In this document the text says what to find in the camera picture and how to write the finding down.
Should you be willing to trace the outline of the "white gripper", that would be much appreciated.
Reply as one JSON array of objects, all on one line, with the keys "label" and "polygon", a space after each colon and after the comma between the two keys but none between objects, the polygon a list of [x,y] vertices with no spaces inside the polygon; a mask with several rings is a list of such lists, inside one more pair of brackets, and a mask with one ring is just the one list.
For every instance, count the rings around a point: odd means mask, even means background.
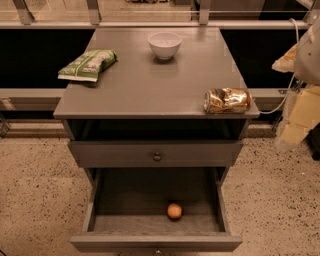
[{"label": "white gripper", "polygon": [[[297,45],[293,45],[282,57],[272,64],[272,69],[287,73],[294,71]],[[320,87],[307,85],[297,95],[289,124],[279,127],[279,138],[290,145],[301,143],[320,122]]]}]

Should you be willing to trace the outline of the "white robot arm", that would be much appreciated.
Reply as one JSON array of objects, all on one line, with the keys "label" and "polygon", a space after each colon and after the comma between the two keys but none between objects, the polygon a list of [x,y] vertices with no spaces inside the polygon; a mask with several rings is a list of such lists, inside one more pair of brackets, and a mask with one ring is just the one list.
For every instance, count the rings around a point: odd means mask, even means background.
[{"label": "white robot arm", "polygon": [[279,131],[279,140],[299,144],[320,123],[320,18],[282,57],[272,64],[278,72],[293,72],[306,83],[287,104],[288,116]]}]

